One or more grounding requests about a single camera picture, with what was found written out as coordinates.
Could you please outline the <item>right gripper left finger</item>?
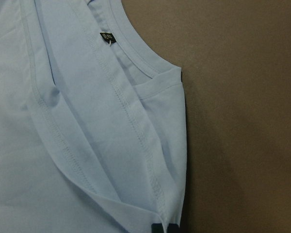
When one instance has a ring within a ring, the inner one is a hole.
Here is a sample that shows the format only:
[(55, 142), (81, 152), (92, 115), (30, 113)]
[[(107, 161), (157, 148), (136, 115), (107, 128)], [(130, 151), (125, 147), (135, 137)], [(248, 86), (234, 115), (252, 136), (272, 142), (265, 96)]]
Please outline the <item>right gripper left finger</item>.
[(161, 223), (153, 223), (151, 225), (152, 233), (163, 233), (163, 225)]

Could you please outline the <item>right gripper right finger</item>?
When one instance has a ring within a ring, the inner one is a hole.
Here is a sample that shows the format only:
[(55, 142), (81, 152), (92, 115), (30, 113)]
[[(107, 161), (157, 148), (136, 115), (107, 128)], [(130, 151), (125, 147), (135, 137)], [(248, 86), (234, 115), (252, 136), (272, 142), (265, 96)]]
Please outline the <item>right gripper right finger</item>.
[(169, 223), (167, 227), (167, 233), (180, 233), (180, 227), (176, 223)]

